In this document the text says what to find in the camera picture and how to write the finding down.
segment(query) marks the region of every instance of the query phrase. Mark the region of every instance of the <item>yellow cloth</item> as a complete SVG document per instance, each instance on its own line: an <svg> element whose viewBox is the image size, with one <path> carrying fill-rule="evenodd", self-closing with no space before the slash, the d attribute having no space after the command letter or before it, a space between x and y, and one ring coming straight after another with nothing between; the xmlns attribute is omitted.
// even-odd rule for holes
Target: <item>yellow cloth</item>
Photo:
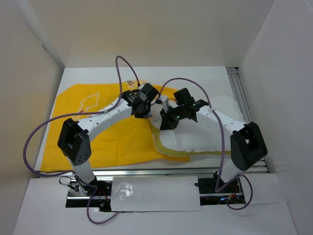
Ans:
<svg viewBox="0 0 313 235"><path fill-rule="evenodd" d="M123 83L123 91L136 89L136 83ZM163 94L173 97L176 90L165 88ZM76 84L57 96L53 117L78 112L94 112L108 106L119 95L119 84ZM73 116L73 120L85 118ZM41 171L71 169L66 157L57 146L63 122L69 117L51 123L45 145ZM91 142L92 168L129 165L156 159L189 161L189 157L170 157L159 153L153 141L148 119L131 116L98 135Z"/></svg>

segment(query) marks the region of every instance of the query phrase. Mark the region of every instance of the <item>white wall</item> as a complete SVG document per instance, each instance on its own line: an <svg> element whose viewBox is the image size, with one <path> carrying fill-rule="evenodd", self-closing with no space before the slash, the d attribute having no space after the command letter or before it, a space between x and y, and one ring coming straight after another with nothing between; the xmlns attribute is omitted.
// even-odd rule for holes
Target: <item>white wall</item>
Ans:
<svg viewBox="0 0 313 235"><path fill-rule="evenodd" d="M275 0L239 76L297 232L313 231L313 9Z"/></svg>
<svg viewBox="0 0 313 235"><path fill-rule="evenodd" d="M11 235L32 177L22 161L23 144L48 117L61 72L10 0L0 1L0 55L0 234ZM30 145L32 165L41 138Z"/></svg>
<svg viewBox="0 0 313 235"><path fill-rule="evenodd" d="M28 1L66 67L239 66L273 0Z"/></svg>

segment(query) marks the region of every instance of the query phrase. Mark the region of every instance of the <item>white fabric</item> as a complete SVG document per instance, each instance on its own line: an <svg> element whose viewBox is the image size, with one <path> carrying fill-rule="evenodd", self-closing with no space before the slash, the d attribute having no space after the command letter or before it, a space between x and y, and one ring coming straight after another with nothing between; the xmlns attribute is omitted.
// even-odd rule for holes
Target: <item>white fabric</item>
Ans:
<svg viewBox="0 0 313 235"><path fill-rule="evenodd" d="M213 108L232 117L235 120L243 121L238 103L230 96L221 95L211 98ZM160 129L161 126L161 105L152 106L152 117L149 118L154 127ZM164 130L159 135L161 144L168 149L186 152L205 152L221 151L221 133L214 131L212 128L193 120L181 120L175 130ZM225 139L225 150L230 150L230 140Z"/></svg>

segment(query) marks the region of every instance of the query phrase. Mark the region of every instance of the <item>beige wall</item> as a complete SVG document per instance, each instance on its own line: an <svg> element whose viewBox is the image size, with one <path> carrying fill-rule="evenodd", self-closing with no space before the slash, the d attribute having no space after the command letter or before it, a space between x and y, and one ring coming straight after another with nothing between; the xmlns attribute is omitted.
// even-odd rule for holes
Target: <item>beige wall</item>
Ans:
<svg viewBox="0 0 313 235"><path fill-rule="evenodd" d="M66 67L114 66L117 54L134 66L237 67L273 2L28 1Z"/></svg>
<svg viewBox="0 0 313 235"><path fill-rule="evenodd" d="M27 135L51 111L61 72L10 0L0 1L0 234L11 235L28 179L22 161ZM34 163L41 142L31 142Z"/></svg>
<svg viewBox="0 0 313 235"><path fill-rule="evenodd" d="M275 0L239 76L299 235L313 231L312 66L312 7Z"/></svg>

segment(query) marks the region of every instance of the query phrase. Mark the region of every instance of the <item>white arm segment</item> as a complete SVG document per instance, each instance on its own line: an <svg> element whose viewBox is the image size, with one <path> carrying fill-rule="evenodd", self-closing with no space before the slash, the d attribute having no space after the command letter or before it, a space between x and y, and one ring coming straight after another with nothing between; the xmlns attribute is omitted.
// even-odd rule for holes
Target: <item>white arm segment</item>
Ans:
<svg viewBox="0 0 313 235"><path fill-rule="evenodd" d="M116 99L112 104L100 111L108 110L117 102L117 100L118 99ZM118 106L111 110L109 113L92 115L87 118L81 119L79 120L78 125L83 130L88 130L89 140L91 142L101 132L108 129L110 126L114 125L118 121L130 117L131 115L132 108L128 106L127 101L121 99ZM89 184L91 181L94 180L95 176L92 172L89 160L81 165L74 166L72 163L71 165L73 170L75 171L75 174L78 175L78 177L82 179L85 183Z"/></svg>
<svg viewBox="0 0 313 235"><path fill-rule="evenodd" d="M118 99L116 99L112 104L105 107L104 109L99 110L105 111L112 107ZM132 108L128 106L128 102L124 99L121 99L118 106L111 110L109 113L105 112L104 114L96 114L89 116L87 118L81 119L78 122L78 125L83 130L88 130L90 142L96 138L104 130L108 129L110 126L115 123L126 119L132 115Z"/></svg>
<svg viewBox="0 0 313 235"><path fill-rule="evenodd" d="M233 134L233 131L239 131L245 127L244 126L245 123L236 121L232 119L231 117L228 117L225 114L222 114L219 111L215 111L215 112L220 117L221 122L223 124L225 138L229 139L230 136ZM204 125L211 127L212 129L214 129L215 131L219 133L221 132L220 124L209 106L203 106L202 108L200 108L200 110L197 112L197 121L199 123L202 123ZM234 165L233 161L230 159L223 166L221 180L223 180L226 183L240 173L242 173L242 171L238 169Z"/></svg>

